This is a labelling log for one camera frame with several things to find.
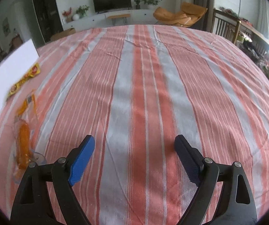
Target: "red decoration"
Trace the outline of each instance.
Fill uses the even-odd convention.
[[[71,15],[71,12],[72,12],[72,8],[70,8],[68,12],[67,12],[67,11],[64,11],[64,12],[62,13],[62,15],[63,15],[64,17],[69,17],[69,16]]]

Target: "black cabinet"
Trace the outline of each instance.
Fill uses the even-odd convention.
[[[44,41],[49,42],[51,36],[63,31],[56,0],[33,0],[33,3]]]

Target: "plastic wrapper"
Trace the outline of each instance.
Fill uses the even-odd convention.
[[[27,73],[16,83],[14,84],[9,93],[8,93],[8,96],[7,96],[7,99],[16,94],[17,91],[21,88],[21,86],[26,82],[28,81],[29,79],[35,77],[36,75],[38,75],[39,73],[41,72],[41,69],[40,69],[40,65],[38,63],[34,64],[28,71]]]
[[[44,165],[47,163],[42,154],[35,152],[31,148],[31,140],[37,123],[38,117],[36,111],[36,99],[35,95],[31,93],[17,109],[14,122],[16,151],[14,152],[15,170],[13,173],[13,179],[16,183],[21,181],[21,178],[30,162],[36,162],[38,165]]]

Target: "red and white striped cloth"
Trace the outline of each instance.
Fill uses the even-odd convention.
[[[41,74],[0,116],[0,208],[8,216],[17,191],[14,112],[32,89],[39,116],[33,148],[49,163],[87,134],[96,140],[73,188],[92,224],[177,224],[196,191],[174,151],[178,134],[218,163],[240,161],[258,216],[268,209],[269,81],[231,42],[191,29],[132,25],[83,31],[39,54]]]

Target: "white cabinet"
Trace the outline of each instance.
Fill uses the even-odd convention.
[[[132,11],[132,20],[134,23],[156,23],[157,20],[153,17],[154,10],[140,9]]]
[[[111,27],[112,20],[107,19],[109,16],[130,14],[130,18],[127,18],[129,25],[132,24],[155,24],[157,20],[153,17],[154,10],[140,9],[140,10],[124,10],[117,12],[109,12],[103,14],[97,14],[90,17],[85,17],[77,21],[72,21],[67,24],[63,24],[63,29],[75,28],[76,32],[88,30],[91,28],[107,28]],[[116,19],[116,26],[124,25],[122,18]]]

